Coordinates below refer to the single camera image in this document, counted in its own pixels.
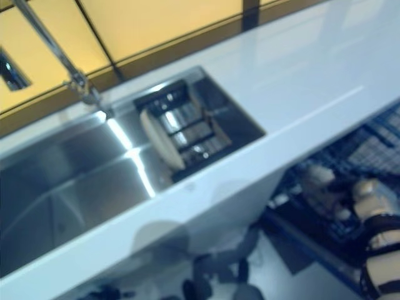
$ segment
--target floor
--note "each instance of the floor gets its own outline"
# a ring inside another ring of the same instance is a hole
[[[274,244],[264,234],[260,235],[257,247],[248,257],[248,261],[249,283],[257,286],[267,300],[361,300],[317,262],[312,262],[293,274]],[[182,262],[165,273],[158,273],[151,281],[136,286],[136,296],[132,299],[184,299],[181,292],[182,282],[190,277],[191,263]],[[211,282],[213,295],[208,300],[232,299],[235,284],[219,284],[217,279]]]

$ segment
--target faucet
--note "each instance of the faucet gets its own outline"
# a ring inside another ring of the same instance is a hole
[[[48,46],[48,48],[54,53],[54,55],[59,59],[61,64],[67,69],[70,78],[70,81],[67,83],[69,88],[78,93],[79,98],[83,103],[97,106],[98,109],[104,111],[106,113],[106,116],[109,117],[109,112],[106,112],[103,106],[101,105],[101,96],[98,90],[89,82],[89,79],[85,76],[85,74],[74,66],[74,64],[67,56],[67,54],[63,51],[63,49],[56,42],[56,40],[51,36],[50,32],[46,29],[46,27],[44,27],[44,24],[40,21],[36,13],[28,5],[26,0],[12,0],[12,1],[14,2],[14,5],[22,13],[22,15],[31,24],[31,26],[35,29],[35,31],[40,35],[40,37],[42,38],[44,43]],[[16,89],[19,89],[20,86],[21,88],[24,87],[23,84],[21,85],[14,84],[13,86],[15,86]]]

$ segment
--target sink basin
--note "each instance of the sink basin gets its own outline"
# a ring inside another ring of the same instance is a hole
[[[141,114],[183,87],[190,91],[185,101],[196,98],[217,133],[185,144],[178,155],[199,154],[199,145],[218,134],[226,143],[177,170],[154,146]],[[0,161],[1,276],[265,135],[201,68],[116,102],[112,110],[112,119],[96,112]]]

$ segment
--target wire rack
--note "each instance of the wire rack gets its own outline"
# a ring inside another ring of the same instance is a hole
[[[353,212],[345,221],[321,217],[299,192],[299,174],[311,164],[331,169],[336,178],[348,183],[349,193],[351,183],[377,178],[400,197],[400,101],[289,169],[274,193],[289,196],[297,208],[322,225],[336,242],[344,244],[356,240],[363,232],[363,226]]]

